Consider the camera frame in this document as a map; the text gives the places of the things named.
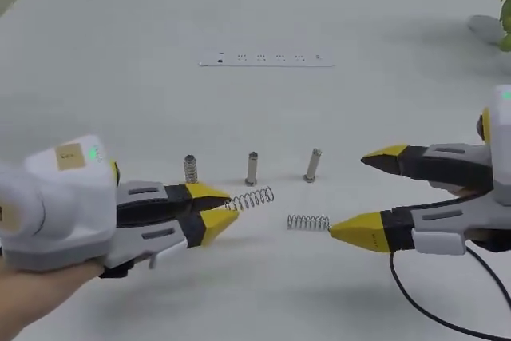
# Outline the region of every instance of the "cable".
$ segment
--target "cable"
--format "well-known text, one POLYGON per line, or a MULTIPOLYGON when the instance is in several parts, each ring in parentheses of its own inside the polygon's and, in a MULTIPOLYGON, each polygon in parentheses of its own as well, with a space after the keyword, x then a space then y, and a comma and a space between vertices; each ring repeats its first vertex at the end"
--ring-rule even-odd
MULTIPOLYGON (((489 275, 492 277, 493 281, 495 281, 498 288, 500 289, 502 295, 504 296, 505 302, 508 304, 509 308, 511 309, 511 297, 509 296, 508 291, 505 289, 505 286, 502 283, 501 279, 498 278, 498 276, 495 274, 493 269, 476 252, 474 252, 470 248, 467 248, 466 250, 489 273, 489 275)), ((392 277, 394 277, 394 281, 398 285, 398 288, 401 291, 401 293, 405 296, 405 299, 411 304, 412 307, 417 309, 420 313, 425 315, 427 318, 432 319, 435 323, 439 323, 440 325, 442 325, 444 327, 448 327, 449 329, 451 329, 453 331, 457 331, 464 335, 470 335, 472 337, 477 337, 479 339, 487 339, 489 341, 511 341, 511 339, 506 338, 506 337, 500 337, 498 335, 489 335, 486 333, 481 333, 479 331, 472 331, 465 327, 459 327, 458 325, 449 323, 449 322, 445 321, 444 319, 441 319, 441 318, 437 317, 436 315, 428 312, 426 309, 421 307, 417 302, 415 302, 414 299, 412 299, 410 297, 410 295, 406 291, 405 287, 402 285, 402 282, 399 279, 398 273, 396 272, 396 269, 394 266, 394 252, 392 252, 390 254, 389 264, 390 264, 390 273, 392 273, 392 277)))

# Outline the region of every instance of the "metal peg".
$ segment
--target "metal peg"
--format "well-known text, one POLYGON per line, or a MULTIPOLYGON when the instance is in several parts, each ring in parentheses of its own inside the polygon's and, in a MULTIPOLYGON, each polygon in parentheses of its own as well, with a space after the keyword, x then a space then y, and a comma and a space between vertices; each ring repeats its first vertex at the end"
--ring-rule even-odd
POLYGON ((257 152, 250 152, 248 154, 248 170, 247 170, 247 178, 245 179, 245 184, 248 187, 253 187, 257 184, 256 174, 257 174, 257 152))
POLYGON ((321 157, 321 149, 314 148, 312 150, 311 160, 307 168, 307 173, 303 175, 303 179, 307 183, 314 183, 316 180, 316 169, 318 169, 319 158, 321 157))

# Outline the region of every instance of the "metal spring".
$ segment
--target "metal spring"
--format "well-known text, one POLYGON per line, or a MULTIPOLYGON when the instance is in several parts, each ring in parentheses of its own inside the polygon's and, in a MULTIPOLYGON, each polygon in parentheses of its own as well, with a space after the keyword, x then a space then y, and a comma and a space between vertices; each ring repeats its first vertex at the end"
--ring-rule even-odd
POLYGON ((244 211, 257 205, 271 203, 274 199, 273 191, 270 187, 266 187, 233 197, 224 206, 230 211, 244 211))
POLYGON ((287 229, 327 231, 330 229, 330 219, 327 216, 288 215, 287 229))
POLYGON ((187 155, 183 160, 184 181, 186 184, 196 184, 199 181, 197 177, 197 160, 193 155, 187 155))

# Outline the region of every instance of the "white tabletop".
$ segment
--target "white tabletop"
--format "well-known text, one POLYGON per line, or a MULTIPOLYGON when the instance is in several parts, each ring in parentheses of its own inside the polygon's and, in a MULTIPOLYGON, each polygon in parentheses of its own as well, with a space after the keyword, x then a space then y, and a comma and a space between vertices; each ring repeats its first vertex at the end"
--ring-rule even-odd
MULTIPOLYGON (((203 182, 237 194, 255 150, 259 186, 276 196, 210 248, 93 281, 19 339, 468 339, 403 299, 387 256, 287 231, 286 218, 448 198, 359 158, 400 142, 477 142, 478 114, 506 78, 465 20, 498 11, 498 0, 19 0, 0 19, 4 160, 91 132, 124 180, 182 182, 192 153, 203 182), (336 67, 199 67, 207 50, 322 50, 336 67), (306 184, 313 147, 323 156, 306 184)), ((511 284, 509 254, 483 254, 511 284)), ((431 311, 511 336, 470 256, 410 251, 396 264, 431 311)))

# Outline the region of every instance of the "electrical outlet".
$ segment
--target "electrical outlet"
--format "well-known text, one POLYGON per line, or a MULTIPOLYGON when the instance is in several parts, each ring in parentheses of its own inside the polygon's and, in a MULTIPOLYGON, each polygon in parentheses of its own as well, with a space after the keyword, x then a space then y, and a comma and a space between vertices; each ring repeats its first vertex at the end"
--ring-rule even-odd
POLYGON ((270 54, 217 52, 204 55, 200 66, 245 66, 245 67, 333 67, 322 54, 270 54))

